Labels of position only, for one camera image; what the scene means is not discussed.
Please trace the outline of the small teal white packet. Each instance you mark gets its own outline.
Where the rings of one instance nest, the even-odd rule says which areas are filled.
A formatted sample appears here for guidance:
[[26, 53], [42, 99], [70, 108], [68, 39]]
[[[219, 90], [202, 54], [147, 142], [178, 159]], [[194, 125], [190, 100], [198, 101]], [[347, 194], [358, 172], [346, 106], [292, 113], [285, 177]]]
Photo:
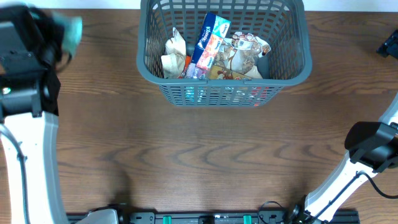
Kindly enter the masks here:
[[61, 25], [64, 28], [62, 50], [73, 58], [76, 55], [76, 50], [83, 34], [82, 17], [68, 17], [57, 12], [53, 12], [52, 17], [57, 25]]

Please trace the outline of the dried mushroom bag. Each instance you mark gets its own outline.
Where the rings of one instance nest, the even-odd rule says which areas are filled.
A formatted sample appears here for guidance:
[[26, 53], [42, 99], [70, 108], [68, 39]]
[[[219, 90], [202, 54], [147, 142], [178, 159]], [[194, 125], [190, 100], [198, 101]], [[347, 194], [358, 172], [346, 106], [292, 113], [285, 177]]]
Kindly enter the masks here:
[[161, 56], [166, 79], [176, 79], [183, 73], [187, 56], [186, 43], [180, 32], [174, 27], [172, 34], [165, 43], [165, 54]]
[[229, 59], [234, 55], [233, 40], [225, 38], [220, 46], [220, 49], [215, 57], [214, 64], [219, 67], [226, 68]]
[[265, 40], [252, 33], [235, 32], [232, 38], [225, 38], [224, 42], [224, 52], [229, 50], [228, 69], [249, 78], [262, 79], [258, 70], [259, 59], [271, 51], [271, 46]]

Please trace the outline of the Kleenex tissue multipack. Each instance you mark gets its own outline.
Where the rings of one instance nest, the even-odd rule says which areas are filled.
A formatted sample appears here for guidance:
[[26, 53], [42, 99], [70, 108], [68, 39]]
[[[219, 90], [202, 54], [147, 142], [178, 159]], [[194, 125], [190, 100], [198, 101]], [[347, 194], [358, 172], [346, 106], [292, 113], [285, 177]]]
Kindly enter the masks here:
[[206, 14], [191, 61], [185, 71], [186, 78], [207, 78], [230, 25], [231, 22], [223, 17], [210, 12]]

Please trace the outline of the San Remo spaghetti packet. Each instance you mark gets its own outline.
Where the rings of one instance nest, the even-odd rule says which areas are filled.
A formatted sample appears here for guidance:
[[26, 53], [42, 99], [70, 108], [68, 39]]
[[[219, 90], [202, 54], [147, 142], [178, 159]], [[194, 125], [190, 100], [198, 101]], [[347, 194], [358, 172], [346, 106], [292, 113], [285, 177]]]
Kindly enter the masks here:
[[[188, 69], [190, 61], [191, 61], [191, 56], [186, 56], [184, 71], [178, 77], [179, 79], [188, 78], [188, 76], [185, 73]], [[249, 76], [242, 75], [240, 73], [231, 71], [227, 68], [223, 68], [223, 67], [214, 65], [214, 66], [212, 66], [210, 72], [207, 73], [205, 76], [201, 76], [200, 79], [201, 80], [203, 80], [203, 79], [208, 79], [208, 80], [251, 80], [252, 78]]]

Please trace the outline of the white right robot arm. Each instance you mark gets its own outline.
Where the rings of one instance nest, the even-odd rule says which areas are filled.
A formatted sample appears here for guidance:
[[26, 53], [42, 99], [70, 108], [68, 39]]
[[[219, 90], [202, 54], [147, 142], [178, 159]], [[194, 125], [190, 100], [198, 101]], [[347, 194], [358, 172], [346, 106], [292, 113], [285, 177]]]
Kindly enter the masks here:
[[355, 123], [345, 139], [343, 159], [328, 178], [296, 205], [286, 223], [329, 223], [339, 207], [363, 183], [370, 182], [384, 198], [373, 177], [397, 167], [397, 98], [377, 122]]

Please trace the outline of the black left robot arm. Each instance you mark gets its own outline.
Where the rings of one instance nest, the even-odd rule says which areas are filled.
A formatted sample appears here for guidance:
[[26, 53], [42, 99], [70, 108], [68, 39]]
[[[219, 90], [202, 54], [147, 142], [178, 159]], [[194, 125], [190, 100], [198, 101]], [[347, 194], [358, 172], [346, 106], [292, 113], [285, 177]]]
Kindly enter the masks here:
[[65, 212], [57, 164], [58, 72], [75, 56], [82, 19], [25, 4], [1, 8], [1, 144], [12, 223], [118, 223], [115, 208]]

